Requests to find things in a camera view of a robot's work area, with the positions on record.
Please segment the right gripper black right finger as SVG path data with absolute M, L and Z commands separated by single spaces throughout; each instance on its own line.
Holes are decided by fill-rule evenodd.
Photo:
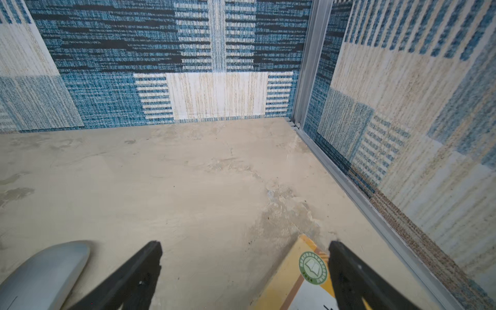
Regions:
M 339 309 L 418 309 L 342 242 L 329 244 L 328 268 Z

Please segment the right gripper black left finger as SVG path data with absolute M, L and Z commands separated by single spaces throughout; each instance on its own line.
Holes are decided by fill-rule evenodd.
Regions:
M 161 272 L 159 241 L 150 241 L 71 309 L 149 309 Z

